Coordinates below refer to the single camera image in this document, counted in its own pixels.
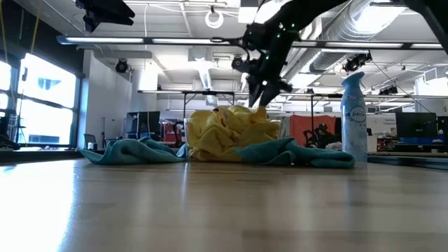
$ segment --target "yellow cloth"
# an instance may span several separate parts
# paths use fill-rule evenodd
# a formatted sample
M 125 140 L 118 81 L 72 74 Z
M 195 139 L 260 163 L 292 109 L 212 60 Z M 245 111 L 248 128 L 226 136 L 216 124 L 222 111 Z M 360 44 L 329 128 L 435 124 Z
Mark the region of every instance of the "yellow cloth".
M 265 107 L 254 113 L 242 106 L 198 111 L 187 122 L 189 155 L 201 161 L 241 162 L 236 148 L 277 139 L 279 124 L 270 122 Z

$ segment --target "desk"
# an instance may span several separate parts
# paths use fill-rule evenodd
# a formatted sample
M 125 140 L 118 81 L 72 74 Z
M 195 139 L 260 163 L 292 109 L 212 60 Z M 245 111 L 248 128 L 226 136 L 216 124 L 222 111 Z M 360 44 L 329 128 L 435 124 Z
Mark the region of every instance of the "desk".
M 65 160 L 0 172 L 7 192 L 0 251 L 445 251 L 448 244 L 448 173 L 432 169 Z

